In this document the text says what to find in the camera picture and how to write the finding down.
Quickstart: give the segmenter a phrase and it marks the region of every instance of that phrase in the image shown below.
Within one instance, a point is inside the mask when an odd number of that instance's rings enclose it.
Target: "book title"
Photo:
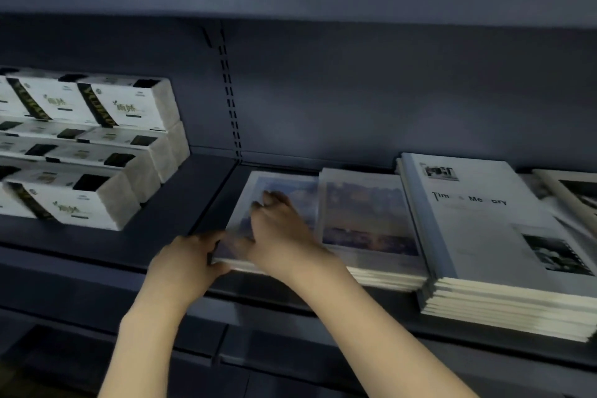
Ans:
[[[450,196],[448,194],[443,194],[441,192],[432,192],[433,196],[435,197],[436,201],[445,200],[447,198],[457,198],[458,200],[465,200],[466,198],[463,196]],[[504,205],[506,206],[505,200],[496,200],[494,198],[481,198],[481,197],[473,197],[467,196],[469,199],[468,201],[477,201],[478,203],[495,203],[496,205]]]

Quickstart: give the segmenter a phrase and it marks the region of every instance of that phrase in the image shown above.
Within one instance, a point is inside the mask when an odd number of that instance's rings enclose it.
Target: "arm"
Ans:
[[[99,398],[165,398],[178,325],[188,306],[230,270],[223,263],[207,266],[207,253],[222,236],[178,236],[153,259],[120,324]]]
[[[256,241],[238,240],[237,253],[309,304],[369,397],[476,396],[316,243],[285,195],[265,192],[263,202],[252,207]]]

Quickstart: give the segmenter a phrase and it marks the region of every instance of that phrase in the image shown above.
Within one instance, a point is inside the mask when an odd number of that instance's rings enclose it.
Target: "hand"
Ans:
[[[240,257],[290,288],[301,281],[300,275],[312,266],[337,257],[317,243],[290,199],[281,192],[263,193],[263,206],[251,205],[251,227],[255,241],[237,239],[235,250]]]
[[[152,307],[159,312],[184,315],[189,305],[230,271],[225,263],[207,264],[207,254],[225,231],[176,236],[152,260],[133,307]]]

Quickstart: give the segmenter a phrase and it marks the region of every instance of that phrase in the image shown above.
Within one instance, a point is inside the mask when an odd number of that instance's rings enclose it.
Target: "left hand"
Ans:
[[[182,317],[216,278],[230,271],[226,263],[207,264],[207,254],[225,234],[225,231],[212,231],[176,236],[149,264],[133,307],[174,311]]]

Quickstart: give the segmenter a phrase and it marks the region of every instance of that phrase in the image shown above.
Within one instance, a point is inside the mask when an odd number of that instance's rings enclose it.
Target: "right hand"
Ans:
[[[263,205],[256,201],[251,205],[251,227],[255,241],[237,239],[237,253],[291,288],[303,271],[339,261],[317,243],[290,199],[281,192],[265,191]]]

